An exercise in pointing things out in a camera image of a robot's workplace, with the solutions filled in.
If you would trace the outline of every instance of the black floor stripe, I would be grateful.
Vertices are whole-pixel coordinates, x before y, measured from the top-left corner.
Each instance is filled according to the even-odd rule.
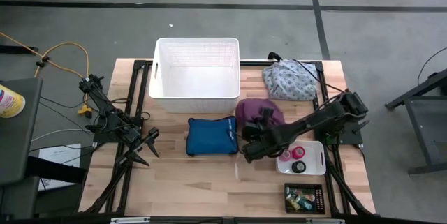
[[[323,11],[344,12],[447,12],[447,7],[394,7],[394,6],[320,6]]]
[[[313,5],[300,4],[201,4],[201,3],[110,3],[83,1],[0,0],[0,6],[46,8],[179,8],[179,9],[247,9],[247,10],[313,10]],[[334,6],[319,5],[320,11],[343,12],[447,12],[447,7],[431,6]]]
[[[316,31],[318,34],[318,40],[320,41],[321,55],[323,60],[330,60],[328,42],[326,40],[326,34],[324,33],[323,18],[321,17],[320,2],[318,0],[312,0],[314,5]]]
[[[287,4],[194,4],[194,3],[98,3],[70,1],[11,1],[0,0],[0,6],[45,8],[179,8],[235,10],[312,10],[312,5]]]

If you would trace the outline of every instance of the black tape roll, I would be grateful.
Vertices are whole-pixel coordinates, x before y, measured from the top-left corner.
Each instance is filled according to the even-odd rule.
[[[292,164],[292,171],[294,173],[302,173],[306,170],[306,164],[302,161],[297,161]]]

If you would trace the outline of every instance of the gray floor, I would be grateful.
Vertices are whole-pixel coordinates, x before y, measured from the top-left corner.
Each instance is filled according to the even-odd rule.
[[[153,3],[312,4],[312,0],[59,0]],[[322,5],[447,6],[446,0],[320,0]],[[446,13],[323,12],[330,58],[341,60],[351,90],[369,108],[371,123],[362,130],[367,170],[379,214],[389,217],[446,222],[447,172],[409,177],[411,167],[424,165],[408,115],[403,107],[388,112],[383,106],[416,85],[424,61],[446,46]],[[276,51],[283,57],[321,59],[313,11],[292,10],[154,10],[0,7],[0,31],[42,50],[62,41],[84,45],[91,56],[91,72],[110,75],[118,57],[151,57],[161,37],[236,37],[241,57],[264,59]],[[0,38],[0,44],[11,44]],[[440,54],[423,78],[447,66]],[[54,60],[80,72],[85,57],[66,47]],[[0,55],[0,80],[32,77],[36,58]],[[81,100],[78,78],[44,68],[43,96],[67,105]],[[76,110],[59,111],[79,124]],[[44,107],[38,111],[34,135],[75,128]],[[34,143],[68,144],[90,136],[60,133]]]

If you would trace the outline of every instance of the metal stand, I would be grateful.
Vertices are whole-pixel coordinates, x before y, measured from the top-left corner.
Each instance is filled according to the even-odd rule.
[[[444,119],[447,119],[447,111],[443,108],[447,105],[447,96],[422,96],[445,84],[446,81],[447,69],[429,77],[422,84],[385,104],[389,110],[405,105],[427,163],[425,166],[410,169],[408,171],[410,175],[447,170],[447,162],[442,158],[437,147],[437,142],[441,142],[443,140],[441,136],[444,135]]]
[[[442,82],[446,81],[446,79],[447,79],[447,69],[441,71],[440,73],[437,73],[436,75],[427,79],[422,84],[419,84],[417,87],[414,87],[405,94],[397,97],[395,100],[386,103],[385,107],[387,107],[389,110],[393,110],[397,106],[405,104],[406,99],[409,99],[410,97],[413,96],[422,96],[426,94],[428,91],[431,91],[434,88],[438,87]]]

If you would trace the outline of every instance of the purple beanie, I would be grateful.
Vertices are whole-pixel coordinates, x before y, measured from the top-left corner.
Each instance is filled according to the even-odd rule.
[[[237,123],[245,126],[245,122],[254,122],[261,117],[261,108],[273,108],[273,115],[268,122],[269,126],[284,124],[284,115],[281,110],[271,100],[260,98],[247,98],[239,101],[236,106]]]

